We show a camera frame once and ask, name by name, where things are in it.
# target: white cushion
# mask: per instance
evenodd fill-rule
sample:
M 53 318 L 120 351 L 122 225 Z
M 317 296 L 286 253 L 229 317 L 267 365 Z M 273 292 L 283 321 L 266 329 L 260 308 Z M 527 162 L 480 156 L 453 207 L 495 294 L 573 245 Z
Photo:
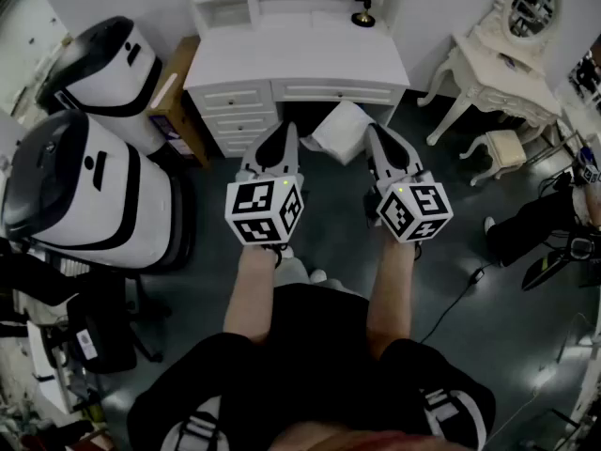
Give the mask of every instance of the white cushion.
M 526 153 L 515 131 L 487 132 L 486 136 L 501 167 L 510 167 L 527 161 Z

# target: oval mirror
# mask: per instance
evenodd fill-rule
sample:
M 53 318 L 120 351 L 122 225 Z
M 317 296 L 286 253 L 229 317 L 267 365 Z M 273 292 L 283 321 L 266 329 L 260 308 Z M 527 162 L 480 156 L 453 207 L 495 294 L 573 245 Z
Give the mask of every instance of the oval mirror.
M 534 37 L 549 28 L 556 17 L 556 0 L 514 0 L 509 31 L 520 38 Z

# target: black and white robot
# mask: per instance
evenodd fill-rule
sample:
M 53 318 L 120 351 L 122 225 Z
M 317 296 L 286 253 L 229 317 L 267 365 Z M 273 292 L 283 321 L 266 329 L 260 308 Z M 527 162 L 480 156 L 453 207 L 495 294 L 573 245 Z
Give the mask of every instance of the black and white robot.
M 364 199 L 370 222 L 401 242 L 432 239 L 453 217 L 442 184 L 424 171 L 415 148 L 370 124 L 365 134 L 376 185 Z M 237 182 L 227 187 L 225 219 L 244 245 L 288 243 L 304 208 L 294 123 L 266 131 L 247 149 Z
M 118 268 L 176 267 L 189 254 L 193 196 L 85 113 L 52 114 L 7 157 L 3 237 Z
M 288 243 L 304 209 L 302 183 L 296 125 L 278 124 L 257 137 L 227 186 L 225 220 L 240 242 Z
M 162 63 L 132 20 L 113 17 L 77 36 L 56 60 L 37 96 L 49 114 L 79 109 L 164 166 L 174 159 L 146 116 Z
M 400 242 L 432 239 L 453 217 L 441 183 L 424 170 L 415 148 L 398 133 L 370 124 L 367 162 L 376 185 L 364 199 L 375 226 L 383 222 Z

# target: white cloth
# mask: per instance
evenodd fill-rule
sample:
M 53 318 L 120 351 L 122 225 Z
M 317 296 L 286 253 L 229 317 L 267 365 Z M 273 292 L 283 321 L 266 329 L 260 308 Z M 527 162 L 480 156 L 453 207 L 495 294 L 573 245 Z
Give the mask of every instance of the white cloth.
M 300 141 L 309 150 L 326 152 L 347 165 L 365 148 L 365 130 L 373 121 L 359 105 L 341 101 L 311 135 Z

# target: cardboard box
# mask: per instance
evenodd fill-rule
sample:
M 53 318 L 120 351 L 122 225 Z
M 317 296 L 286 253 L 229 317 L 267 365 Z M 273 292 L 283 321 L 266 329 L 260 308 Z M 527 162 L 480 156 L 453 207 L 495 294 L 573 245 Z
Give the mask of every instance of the cardboard box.
M 200 131 L 182 105 L 184 81 L 199 43 L 197 36 L 185 37 L 179 42 L 162 71 L 146 114 L 183 157 L 195 157 L 202 167 L 208 167 Z

